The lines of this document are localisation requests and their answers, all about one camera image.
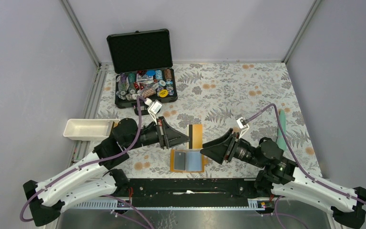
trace black case lid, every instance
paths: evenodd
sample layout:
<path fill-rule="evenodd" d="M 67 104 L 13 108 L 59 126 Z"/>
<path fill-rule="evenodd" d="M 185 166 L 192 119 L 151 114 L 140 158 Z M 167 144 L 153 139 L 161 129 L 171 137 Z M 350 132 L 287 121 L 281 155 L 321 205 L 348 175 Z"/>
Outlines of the black case lid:
<path fill-rule="evenodd" d="M 173 65 L 169 30 L 153 30 L 107 37 L 114 71 L 127 73 Z"/>

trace poker chip case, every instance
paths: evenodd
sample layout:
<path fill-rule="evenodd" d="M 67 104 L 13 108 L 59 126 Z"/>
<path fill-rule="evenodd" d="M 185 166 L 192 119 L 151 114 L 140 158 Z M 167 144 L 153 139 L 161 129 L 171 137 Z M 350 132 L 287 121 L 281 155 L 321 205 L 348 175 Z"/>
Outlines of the poker chip case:
<path fill-rule="evenodd" d="M 113 34 L 107 37 L 107 43 L 118 74 L 115 93 L 118 108 L 134 107 L 137 113 L 135 98 L 140 93 L 161 103 L 177 100 L 169 30 Z"/>

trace table surface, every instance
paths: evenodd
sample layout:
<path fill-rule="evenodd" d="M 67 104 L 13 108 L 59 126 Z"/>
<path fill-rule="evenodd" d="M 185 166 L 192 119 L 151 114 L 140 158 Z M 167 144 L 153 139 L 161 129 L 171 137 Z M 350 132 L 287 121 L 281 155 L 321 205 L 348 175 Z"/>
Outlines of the table surface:
<path fill-rule="evenodd" d="M 174 64 L 178 100 L 163 104 L 158 116 L 182 133 L 188 124 L 203 124 L 203 142 L 214 140 L 229 128 L 239 130 L 235 117 L 249 118 L 270 103 L 286 113 L 286 136 L 301 165 L 321 175 L 318 161 L 309 138 L 304 119 L 284 63 L 221 63 Z M 138 116 L 132 108 L 119 109 L 114 104 L 115 77 L 113 66 L 106 75 L 96 118 L 133 118 Z M 143 116 L 143 125 L 152 120 Z M 277 137 L 277 121 L 269 109 L 250 123 L 243 136 L 252 145 L 260 138 Z M 100 142 L 90 142 L 89 152 Z M 130 159 L 117 168 L 128 178 L 250 178 L 256 177 L 259 168 L 233 159 L 220 165 L 211 161 L 204 173 L 175 173 L 170 171 L 170 149 L 162 150 L 159 144 L 129 151 Z M 284 156 L 292 158 L 288 150 Z"/>

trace blue poker chip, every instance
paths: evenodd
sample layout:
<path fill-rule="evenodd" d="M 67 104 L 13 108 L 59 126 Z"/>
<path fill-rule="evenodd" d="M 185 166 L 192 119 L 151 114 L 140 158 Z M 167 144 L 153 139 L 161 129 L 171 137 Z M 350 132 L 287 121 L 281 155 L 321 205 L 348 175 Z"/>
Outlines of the blue poker chip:
<path fill-rule="evenodd" d="M 146 72 L 146 74 L 148 76 L 154 76 L 155 75 L 155 71 L 154 70 L 149 70 L 149 71 Z"/>

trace stack of poker chips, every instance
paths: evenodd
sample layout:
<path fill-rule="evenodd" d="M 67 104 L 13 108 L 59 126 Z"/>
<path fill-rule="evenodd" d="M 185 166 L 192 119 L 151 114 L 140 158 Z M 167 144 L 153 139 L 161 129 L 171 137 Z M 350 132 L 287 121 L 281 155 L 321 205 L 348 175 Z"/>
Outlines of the stack of poker chips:
<path fill-rule="evenodd" d="M 153 88 L 154 85 L 156 85 L 156 84 L 157 83 L 148 84 L 144 89 L 141 90 L 141 92 L 140 92 L 141 96 L 144 98 L 148 98 L 149 96 L 156 94 L 156 91 Z"/>
<path fill-rule="evenodd" d="M 135 74 L 133 74 L 133 73 L 128 74 L 128 83 L 130 84 L 130 86 L 128 87 L 128 92 L 130 94 L 137 93 L 137 90 L 135 89 L 135 86 L 134 86 L 134 83 L 135 83 Z"/>
<path fill-rule="evenodd" d="M 173 81 L 166 81 L 166 89 L 169 95 L 174 95 Z"/>
<path fill-rule="evenodd" d="M 128 83 L 128 78 L 125 74 L 120 75 L 120 81 L 118 83 L 118 97 L 120 99 L 126 99 L 127 90 L 130 84 Z"/>
<path fill-rule="evenodd" d="M 156 88 L 156 94 L 159 96 L 159 92 L 161 92 L 161 90 L 164 89 L 164 87 L 166 86 L 166 82 L 164 80 L 160 80 L 157 84 L 157 88 Z"/>
<path fill-rule="evenodd" d="M 165 69 L 165 79 L 166 81 L 172 81 L 172 74 L 170 72 L 170 69 Z"/>
<path fill-rule="evenodd" d="M 155 71 L 155 79 L 158 80 L 158 81 L 163 80 L 162 71 L 161 70 L 156 70 Z"/>

